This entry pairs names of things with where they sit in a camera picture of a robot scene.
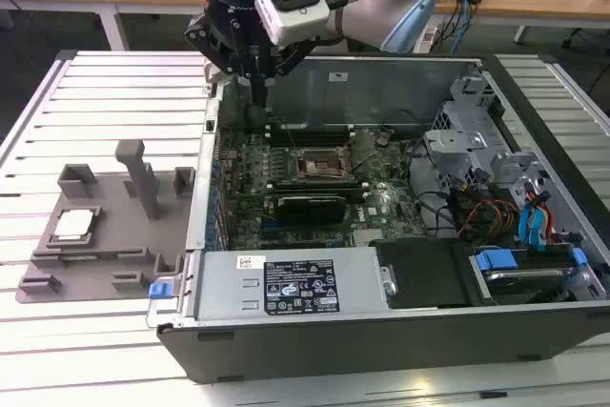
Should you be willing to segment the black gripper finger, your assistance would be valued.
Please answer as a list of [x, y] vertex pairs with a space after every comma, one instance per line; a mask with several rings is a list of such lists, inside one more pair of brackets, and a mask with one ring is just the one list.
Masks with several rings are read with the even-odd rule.
[[260, 105], [260, 78], [251, 52], [246, 28], [235, 15], [215, 23], [210, 15], [195, 17], [185, 31], [185, 38], [220, 71], [236, 75], [250, 88], [251, 103]]
[[288, 45], [282, 50], [270, 42], [259, 47], [259, 105], [264, 106], [268, 86], [278, 76], [287, 75], [315, 47], [314, 40], [304, 40]]

